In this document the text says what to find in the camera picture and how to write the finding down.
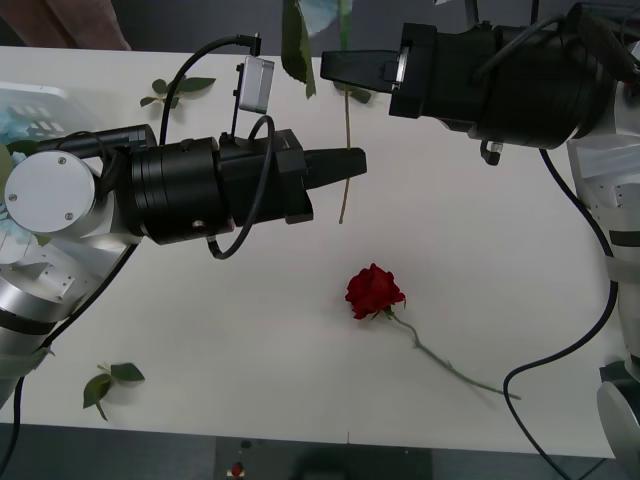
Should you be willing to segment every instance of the rose stem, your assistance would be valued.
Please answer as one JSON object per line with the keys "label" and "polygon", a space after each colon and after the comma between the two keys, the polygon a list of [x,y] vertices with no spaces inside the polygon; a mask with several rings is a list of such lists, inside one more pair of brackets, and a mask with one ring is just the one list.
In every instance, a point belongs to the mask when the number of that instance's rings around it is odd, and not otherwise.
{"label": "rose stem", "polygon": [[[387,313],[387,316],[393,318],[396,322],[398,322],[403,327],[406,327],[409,330],[411,330],[411,333],[413,333],[413,341],[414,341],[414,343],[416,345],[416,348],[419,348],[424,353],[426,353],[429,357],[431,357],[442,368],[448,370],[453,375],[458,377],[460,380],[462,380],[464,382],[467,382],[468,384],[473,385],[474,387],[482,388],[483,390],[488,390],[489,392],[493,392],[493,393],[498,393],[500,395],[504,395],[504,392],[502,390],[498,390],[497,388],[490,387],[488,385],[485,385],[484,383],[476,382],[475,380],[467,377],[466,375],[460,373],[458,370],[453,368],[451,363],[446,362],[446,361],[442,360],[440,357],[438,357],[435,353],[433,353],[431,350],[429,350],[427,347],[425,347],[424,344],[420,341],[420,337],[418,336],[418,332],[416,331],[416,329],[413,328],[412,325],[400,320],[396,316],[395,313],[393,313],[393,312]],[[513,398],[514,400],[522,400],[522,398],[519,397],[518,395],[512,395],[511,393],[509,394],[509,397]]]}
{"label": "rose stem", "polygon": [[[338,7],[340,10],[340,48],[341,50],[347,49],[347,35],[348,35],[348,17],[344,14],[344,0],[338,0]],[[347,134],[347,150],[351,150],[351,119],[349,115],[349,88],[344,85],[344,121]],[[344,212],[347,210],[347,197],[349,196],[349,183],[351,179],[347,178],[344,184],[344,195],[342,196],[342,209],[340,210],[340,220],[338,223],[342,225],[344,223]]]}

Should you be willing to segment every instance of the cable connector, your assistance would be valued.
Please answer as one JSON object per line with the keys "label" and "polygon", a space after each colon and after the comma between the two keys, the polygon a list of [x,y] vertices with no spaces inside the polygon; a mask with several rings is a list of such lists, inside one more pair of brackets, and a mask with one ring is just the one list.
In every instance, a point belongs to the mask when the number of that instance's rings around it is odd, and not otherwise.
{"label": "cable connector", "polygon": [[260,48],[262,47],[262,38],[256,33],[253,37],[249,35],[238,35],[238,45],[249,48],[249,54],[252,57],[260,56]]}

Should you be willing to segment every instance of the white table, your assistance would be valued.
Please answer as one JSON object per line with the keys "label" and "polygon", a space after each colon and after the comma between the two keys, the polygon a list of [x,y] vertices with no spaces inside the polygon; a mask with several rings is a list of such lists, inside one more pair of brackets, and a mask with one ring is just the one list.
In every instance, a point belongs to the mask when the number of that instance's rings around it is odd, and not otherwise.
{"label": "white table", "polygon": [[[1,48],[0,80],[68,89],[105,128],[148,122],[157,130],[159,109],[138,100],[185,58]],[[217,81],[172,113],[171,140],[229,129],[240,60],[209,56],[193,69]],[[277,127],[293,128],[306,148],[344,146],[342,97],[324,81],[309,101],[303,89],[278,61],[269,109]],[[461,383],[385,320],[352,319],[345,286],[371,262],[392,270],[408,297],[401,318],[456,367],[500,386],[513,367],[595,323],[606,293],[596,241],[536,150],[507,147],[491,168],[479,142],[387,109],[382,95],[352,107],[353,143],[367,152],[369,173],[352,182],[344,225],[340,184],[311,193],[313,222],[259,225],[226,262],[213,260],[204,240],[145,240],[56,342],[56,357],[29,376],[24,421],[532,451],[501,397]],[[239,133],[255,119],[241,113]],[[569,178],[564,149],[552,157]],[[586,348],[514,381],[524,397],[517,408],[549,452],[611,456],[596,409],[598,368],[623,354],[614,320]],[[109,423],[83,410],[95,365],[127,361],[147,382],[109,394]],[[0,418],[9,421],[10,408]]]}

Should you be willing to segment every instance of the green leaf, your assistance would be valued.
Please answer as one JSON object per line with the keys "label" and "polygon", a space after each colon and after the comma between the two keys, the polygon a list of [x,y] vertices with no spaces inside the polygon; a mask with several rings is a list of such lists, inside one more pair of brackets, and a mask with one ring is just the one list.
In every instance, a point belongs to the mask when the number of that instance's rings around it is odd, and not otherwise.
{"label": "green leaf", "polygon": [[197,92],[199,90],[204,90],[210,85],[213,85],[215,82],[215,78],[202,78],[202,77],[190,77],[185,78],[178,84],[178,92]]}
{"label": "green leaf", "polygon": [[158,100],[158,99],[155,98],[155,97],[144,97],[142,100],[140,100],[140,106],[141,107],[146,107],[147,105],[152,104],[156,100]]}
{"label": "green leaf", "polygon": [[153,88],[153,91],[158,95],[163,95],[167,93],[167,82],[159,78],[151,84],[151,88]]}
{"label": "green leaf", "polygon": [[365,105],[371,100],[371,92],[363,88],[352,87],[351,85],[345,85],[344,83],[339,82],[333,82],[333,85],[341,92],[344,92],[345,89],[349,90],[349,96]]}
{"label": "green leaf", "polygon": [[[97,377],[93,377],[87,385],[84,387],[84,403],[82,408],[89,408],[93,405],[99,405],[100,400],[104,398],[109,389],[111,388],[111,375],[107,375],[106,373],[101,373]],[[104,415],[102,408],[98,407],[100,410],[100,415],[105,420],[107,417]]]}
{"label": "green leaf", "polygon": [[104,410],[102,410],[102,405],[100,405],[100,402],[96,402],[96,408],[98,409],[98,411],[100,412],[100,416],[102,417],[102,419],[105,422],[108,422],[109,419],[107,418],[107,416],[104,414]]}
{"label": "green leaf", "polygon": [[111,365],[111,376],[120,382],[139,382],[144,380],[144,375],[133,363]]}
{"label": "green leaf", "polygon": [[46,237],[44,235],[38,235],[37,233],[34,233],[33,236],[36,237],[36,240],[38,241],[38,245],[40,245],[41,247],[44,247],[47,243],[51,241],[50,237]]}
{"label": "green leaf", "polygon": [[34,142],[33,140],[18,140],[7,145],[7,150],[9,150],[9,153],[11,154],[20,152],[24,153],[27,157],[30,157],[36,153],[38,145],[40,145],[40,143]]}
{"label": "green leaf", "polygon": [[309,33],[299,0],[283,0],[281,52],[280,58],[285,71],[307,86],[307,98],[315,95],[316,83],[311,64]]}
{"label": "green leaf", "polygon": [[4,186],[13,171],[13,159],[7,147],[0,145],[0,203],[4,203]]}

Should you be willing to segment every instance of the red rose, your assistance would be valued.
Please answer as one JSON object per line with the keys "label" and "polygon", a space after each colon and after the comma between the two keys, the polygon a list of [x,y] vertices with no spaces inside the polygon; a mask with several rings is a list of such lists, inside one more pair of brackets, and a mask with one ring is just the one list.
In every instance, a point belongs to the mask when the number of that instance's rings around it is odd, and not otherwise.
{"label": "red rose", "polygon": [[375,263],[351,279],[344,298],[353,305],[353,318],[358,320],[406,299],[393,281],[393,273],[385,272]]}

